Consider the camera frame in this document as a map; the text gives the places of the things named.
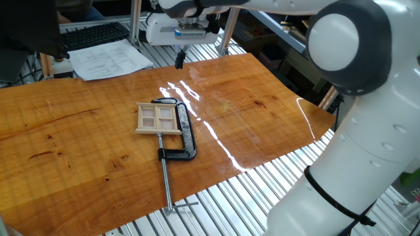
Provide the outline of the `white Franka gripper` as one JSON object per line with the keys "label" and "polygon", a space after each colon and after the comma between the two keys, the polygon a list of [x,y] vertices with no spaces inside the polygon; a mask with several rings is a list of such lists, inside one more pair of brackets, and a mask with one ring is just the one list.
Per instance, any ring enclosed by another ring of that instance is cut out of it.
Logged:
{"label": "white Franka gripper", "polygon": [[[166,14],[152,14],[146,19],[146,39],[151,45],[202,45],[217,40],[220,26],[215,15],[196,18],[170,18]],[[181,49],[175,68],[182,69],[186,53]]]}

